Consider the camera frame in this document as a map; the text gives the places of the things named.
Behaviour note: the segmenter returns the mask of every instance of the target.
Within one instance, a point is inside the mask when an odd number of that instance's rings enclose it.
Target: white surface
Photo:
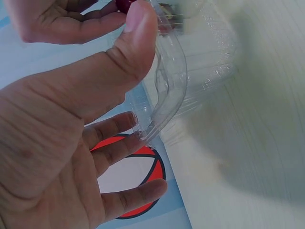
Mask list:
[[[305,1],[214,3],[238,73],[162,133],[193,229],[304,229]]]

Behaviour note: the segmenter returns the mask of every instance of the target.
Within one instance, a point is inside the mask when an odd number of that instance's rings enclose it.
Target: skin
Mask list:
[[[8,9],[17,28],[34,29],[33,41],[41,42],[46,37],[47,42],[84,41],[82,35],[78,41],[69,38],[72,28],[63,34],[56,30],[53,33],[55,26],[47,23],[39,29],[41,23],[34,18],[41,13],[36,10],[52,9],[51,1],[22,1],[32,2],[35,10],[28,13],[29,7],[22,8],[27,4],[18,7],[16,4],[21,1],[17,0],[7,2]],[[21,34],[30,34],[23,29],[19,30]],[[105,32],[102,27],[100,30],[99,35]],[[139,0],[130,8],[124,32],[106,52],[25,77],[0,90],[1,229],[94,229],[164,194],[164,180],[118,193],[99,192],[97,178],[133,153],[139,139],[131,135],[90,150],[101,140],[132,128],[136,124],[132,113],[84,128],[122,103],[125,93],[148,73],[156,34],[155,12],[147,2]]]

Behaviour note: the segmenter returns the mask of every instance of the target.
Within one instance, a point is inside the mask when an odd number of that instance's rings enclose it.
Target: knuckle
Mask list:
[[[141,81],[141,63],[130,45],[115,45],[106,54],[111,61],[127,76],[136,82]]]
[[[115,163],[115,158],[114,158],[112,152],[110,152],[109,150],[106,150],[104,155],[105,155],[106,161],[108,162],[109,166],[111,166]]]
[[[130,201],[127,197],[126,192],[119,193],[119,200],[120,200],[121,206],[123,208],[123,211],[126,212],[128,210],[129,205],[130,205]]]

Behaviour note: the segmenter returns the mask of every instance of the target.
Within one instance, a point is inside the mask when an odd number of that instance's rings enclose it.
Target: clear plastic container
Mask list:
[[[142,98],[137,97],[134,90],[126,94],[126,101],[139,120],[133,130],[140,135],[141,144],[147,144],[155,138],[177,113],[184,100],[188,81],[186,59],[177,33],[162,6],[156,0],[147,1],[158,16],[156,68],[153,73],[157,101],[150,107],[143,107]],[[120,28],[109,34],[109,47],[113,46],[122,30]]]
[[[236,73],[239,41],[230,24],[209,0],[160,0],[159,3],[172,8],[174,15],[169,21],[187,62],[186,96],[176,114],[181,116],[200,107],[210,92]],[[152,104],[155,104],[156,92],[152,83],[150,74],[144,84]]]

